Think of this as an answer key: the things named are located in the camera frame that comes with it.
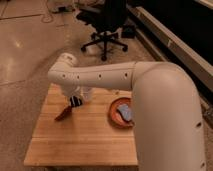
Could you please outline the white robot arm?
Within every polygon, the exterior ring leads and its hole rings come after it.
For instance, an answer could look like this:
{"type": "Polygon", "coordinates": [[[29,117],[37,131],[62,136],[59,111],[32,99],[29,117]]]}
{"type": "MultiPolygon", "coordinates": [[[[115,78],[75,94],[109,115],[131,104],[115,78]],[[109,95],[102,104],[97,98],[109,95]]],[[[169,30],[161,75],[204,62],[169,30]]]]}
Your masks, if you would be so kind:
{"type": "Polygon", "coordinates": [[[171,62],[132,61],[80,67],[64,53],[49,80],[78,87],[129,91],[140,171],[207,171],[202,108],[196,85],[171,62]]]}

